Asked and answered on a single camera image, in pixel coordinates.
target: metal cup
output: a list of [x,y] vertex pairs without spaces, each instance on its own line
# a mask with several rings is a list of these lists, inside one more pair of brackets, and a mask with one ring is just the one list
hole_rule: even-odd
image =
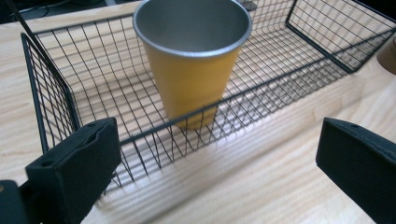
[[[134,29],[165,112],[175,119],[221,99],[251,19],[233,0],[148,0],[134,12]],[[197,129],[215,114],[209,109],[177,126]]]

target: brown object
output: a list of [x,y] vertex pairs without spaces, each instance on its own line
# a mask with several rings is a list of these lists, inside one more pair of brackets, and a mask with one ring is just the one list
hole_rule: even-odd
[[379,51],[376,56],[379,64],[381,64],[387,71],[396,75],[396,37]]

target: silver cup rim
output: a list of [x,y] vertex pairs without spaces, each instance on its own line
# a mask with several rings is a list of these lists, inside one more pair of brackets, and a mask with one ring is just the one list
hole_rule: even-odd
[[200,52],[190,52],[190,51],[169,49],[169,48],[160,46],[160,45],[154,43],[153,41],[149,40],[145,35],[143,35],[143,33],[140,31],[140,29],[138,28],[138,25],[136,23],[136,17],[137,17],[137,14],[139,13],[140,8],[142,8],[143,5],[145,5],[149,1],[150,0],[142,1],[137,6],[137,8],[135,9],[134,15],[133,15],[134,30],[136,31],[137,35],[144,42],[146,42],[150,46],[152,46],[155,49],[158,49],[158,50],[160,50],[162,52],[169,53],[169,54],[176,55],[176,56],[180,56],[180,57],[184,57],[184,58],[210,58],[210,57],[216,57],[216,56],[223,55],[225,53],[233,51],[234,49],[239,48],[248,39],[248,37],[250,36],[250,32],[251,32],[251,29],[252,29],[252,22],[251,22],[250,15],[248,14],[246,9],[241,4],[239,4],[235,0],[230,0],[230,2],[233,2],[234,4],[236,4],[238,7],[240,7],[242,9],[242,11],[247,16],[247,21],[248,21],[248,25],[247,25],[247,29],[246,29],[245,33],[237,41],[235,41],[231,45],[229,45],[227,47],[224,47],[224,48],[221,48],[221,49],[213,49],[213,50],[200,51]]

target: wire basket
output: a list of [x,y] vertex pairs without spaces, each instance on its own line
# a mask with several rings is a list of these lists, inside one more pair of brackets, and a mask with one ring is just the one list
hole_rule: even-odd
[[[223,98],[173,120],[131,15],[35,33],[45,52],[22,35],[43,151],[115,117],[122,164],[109,188],[116,189],[357,71],[395,32],[392,21],[352,1],[249,3],[257,6],[253,31]],[[214,106],[210,125],[174,125]]]

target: wooden table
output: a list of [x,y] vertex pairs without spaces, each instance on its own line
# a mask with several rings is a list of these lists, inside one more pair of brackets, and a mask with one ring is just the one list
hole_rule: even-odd
[[[136,3],[28,21],[34,31],[133,12]],[[0,178],[26,181],[39,157],[18,23],[0,26]],[[324,117],[396,141],[396,77],[373,58],[216,144],[99,200],[86,223],[372,223],[315,163]]]

